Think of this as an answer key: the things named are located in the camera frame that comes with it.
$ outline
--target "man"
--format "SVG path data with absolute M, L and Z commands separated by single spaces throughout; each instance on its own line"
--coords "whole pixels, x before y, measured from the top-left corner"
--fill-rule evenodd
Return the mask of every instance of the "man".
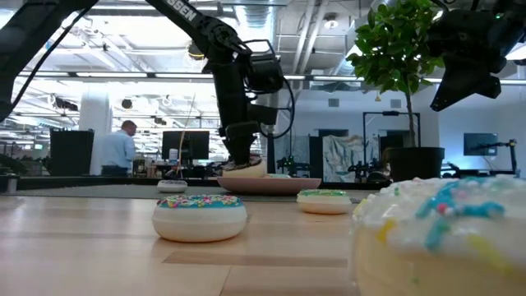
M 127 120 L 122 123 L 121 130 L 107 135 L 103 141 L 102 175 L 108 177 L 127 177 L 132 170 L 135 157 L 133 136 L 137 125 Z

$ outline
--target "blue shirt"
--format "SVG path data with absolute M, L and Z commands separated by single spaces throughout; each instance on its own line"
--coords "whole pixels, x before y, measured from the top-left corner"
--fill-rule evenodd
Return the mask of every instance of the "blue shirt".
M 135 157 L 135 143 L 125 131 L 111 133 L 102 141 L 102 165 L 117 165 L 120 168 L 132 168 Z

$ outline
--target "pink plate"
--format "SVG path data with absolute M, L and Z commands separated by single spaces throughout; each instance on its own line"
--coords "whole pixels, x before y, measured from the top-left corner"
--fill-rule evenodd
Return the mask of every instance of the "pink plate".
M 235 193 L 291 196 L 302 189 L 317 189 L 321 179 L 217 177 L 217 182 L 223 189 Z

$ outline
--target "plant pot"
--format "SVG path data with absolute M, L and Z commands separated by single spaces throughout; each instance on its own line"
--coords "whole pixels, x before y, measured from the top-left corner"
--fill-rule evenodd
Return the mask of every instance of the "plant pot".
M 444 148 L 435 147 L 388 149 L 385 153 L 390 165 L 390 176 L 395 182 L 439 178 L 444 151 Z

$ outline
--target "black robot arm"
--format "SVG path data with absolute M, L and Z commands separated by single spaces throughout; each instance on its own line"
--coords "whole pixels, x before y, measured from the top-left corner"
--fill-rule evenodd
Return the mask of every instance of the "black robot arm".
M 254 57 L 236 31 L 205 16 L 184 0 L 146 0 L 184 30 L 208 58 L 204 72 L 214 76 L 221 136 L 236 164 L 247 164 L 259 123 L 249 116 L 246 89 L 274 93 L 284 77 L 274 51 Z M 0 30 L 0 121 L 14 109 L 14 80 L 73 12 L 88 12 L 98 0 L 28 0 Z
M 490 12 L 475 11 L 477 5 L 472 10 L 441 7 L 442 17 L 427 32 L 431 55 L 442 56 L 445 64 L 431 108 L 441 111 L 472 94 L 495 99 L 501 82 L 491 74 L 502 71 L 505 56 L 524 41 L 526 0 L 497 0 Z

